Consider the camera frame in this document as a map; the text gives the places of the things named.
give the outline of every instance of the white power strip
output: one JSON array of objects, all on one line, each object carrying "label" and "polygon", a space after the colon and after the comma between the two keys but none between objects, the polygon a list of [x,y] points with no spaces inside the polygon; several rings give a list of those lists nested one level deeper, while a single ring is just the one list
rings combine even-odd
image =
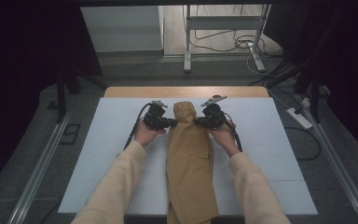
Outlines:
[{"label": "white power strip", "polygon": [[294,108],[290,108],[286,110],[286,112],[290,115],[290,117],[292,117],[295,121],[297,121],[297,123],[301,125],[303,129],[305,130],[310,129],[312,127],[312,124],[307,119],[305,119],[301,114],[296,114],[295,111],[296,110]]}]

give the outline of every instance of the sleeve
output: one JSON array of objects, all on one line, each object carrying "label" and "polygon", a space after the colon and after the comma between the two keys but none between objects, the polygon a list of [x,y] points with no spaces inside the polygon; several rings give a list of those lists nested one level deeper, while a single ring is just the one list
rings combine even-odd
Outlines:
[{"label": "sleeve", "polygon": [[132,141],[112,162],[72,223],[123,223],[146,153]]},{"label": "sleeve", "polygon": [[241,152],[232,156],[228,167],[234,174],[234,187],[246,223],[290,223],[269,181],[246,153]]}]

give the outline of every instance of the hand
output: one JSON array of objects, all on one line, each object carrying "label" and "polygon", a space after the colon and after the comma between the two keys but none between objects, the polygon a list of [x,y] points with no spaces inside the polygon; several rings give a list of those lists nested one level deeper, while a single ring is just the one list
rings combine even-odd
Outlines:
[{"label": "hand", "polygon": [[138,121],[134,140],[140,143],[143,147],[153,141],[158,134],[166,133],[165,130],[153,131],[147,127],[143,120]]},{"label": "hand", "polygon": [[[234,128],[236,127],[230,119],[227,120]],[[206,129],[207,133],[213,136],[214,141],[219,144],[228,154],[229,157],[240,152],[237,145],[235,145],[235,139],[232,131],[226,124],[223,124],[217,129]]]}]

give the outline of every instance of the folded brown pants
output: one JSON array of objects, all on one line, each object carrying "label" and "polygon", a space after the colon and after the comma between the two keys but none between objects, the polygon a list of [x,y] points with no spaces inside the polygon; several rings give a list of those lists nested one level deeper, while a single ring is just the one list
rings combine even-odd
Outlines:
[{"label": "folded brown pants", "polygon": [[169,133],[167,189],[168,224],[210,223],[218,216],[213,191],[213,148],[190,102],[174,105],[178,120]]}]

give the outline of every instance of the white metal stand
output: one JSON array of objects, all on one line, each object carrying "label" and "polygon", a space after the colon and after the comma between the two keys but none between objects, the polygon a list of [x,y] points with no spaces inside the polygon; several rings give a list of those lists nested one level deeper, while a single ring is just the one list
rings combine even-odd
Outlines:
[{"label": "white metal stand", "polygon": [[265,72],[266,68],[260,60],[258,41],[263,33],[270,5],[264,5],[261,16],[194,16],[190,15],[190,5],[187,5],[186,16],[186,46],[185,46],[185,72],[191,71],[191,30],[256,30],[253,43],[249,49],[255,60],[258,72]]}]

